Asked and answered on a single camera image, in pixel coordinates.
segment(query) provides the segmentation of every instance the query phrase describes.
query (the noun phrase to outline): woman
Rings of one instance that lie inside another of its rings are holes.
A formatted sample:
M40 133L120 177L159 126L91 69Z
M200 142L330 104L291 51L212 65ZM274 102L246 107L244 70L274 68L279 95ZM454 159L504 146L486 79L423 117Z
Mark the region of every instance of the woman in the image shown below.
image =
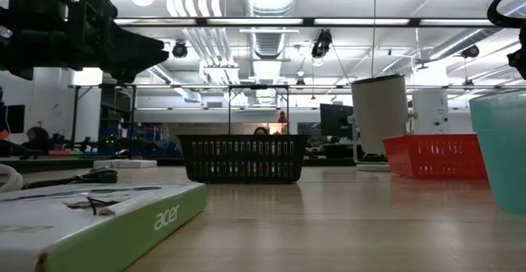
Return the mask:
M268 135L269 131L266 128L264 128L264 127L258 127L254 131L254 134L255 135L262 135L262 136L264 136L264 135Z
M29 141L22 144L28 150L39 150L47 154L51 149L48 132L42 127L32 127L27 131Z

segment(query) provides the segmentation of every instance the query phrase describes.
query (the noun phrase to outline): acer logo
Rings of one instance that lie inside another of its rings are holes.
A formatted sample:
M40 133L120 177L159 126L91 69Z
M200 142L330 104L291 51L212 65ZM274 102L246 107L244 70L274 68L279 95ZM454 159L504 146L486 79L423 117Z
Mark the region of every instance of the acer logo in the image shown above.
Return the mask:
M158 213L155 218L154 230L159 231L161 228L168 226L169 224L175 222L178 219L178 209L179 205L172 207L169 210L166 210L162 213Z

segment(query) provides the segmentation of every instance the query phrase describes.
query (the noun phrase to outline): black monitor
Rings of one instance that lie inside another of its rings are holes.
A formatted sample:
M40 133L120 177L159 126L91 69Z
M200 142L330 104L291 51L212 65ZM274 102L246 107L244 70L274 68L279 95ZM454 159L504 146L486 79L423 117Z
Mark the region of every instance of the black monitor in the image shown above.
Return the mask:
M354 108L339 104L320 104L321 134L323 136L353 137L353 127L347 118L354 114Z
M0 127L8 129L9 133L24 133L25 105L11 105L0 108Z

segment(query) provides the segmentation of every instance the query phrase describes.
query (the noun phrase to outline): red basket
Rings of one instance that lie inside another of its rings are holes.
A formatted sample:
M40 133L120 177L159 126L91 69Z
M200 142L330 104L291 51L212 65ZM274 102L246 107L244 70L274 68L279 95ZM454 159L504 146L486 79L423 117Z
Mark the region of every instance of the red basket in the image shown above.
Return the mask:
M487 180L476 135L410 135L384 139L393 173L419 179Z

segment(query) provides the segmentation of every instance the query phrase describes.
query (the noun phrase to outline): wooden table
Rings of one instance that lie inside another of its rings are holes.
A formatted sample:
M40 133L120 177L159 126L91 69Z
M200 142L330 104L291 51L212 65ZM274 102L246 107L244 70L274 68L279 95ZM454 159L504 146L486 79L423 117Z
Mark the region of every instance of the wooden table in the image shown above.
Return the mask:
M184 168L118 171L121 182L188 182ZM208 192L204 213L127 272L526 271L526 218L500 210L487 182L305 168L295 185Z

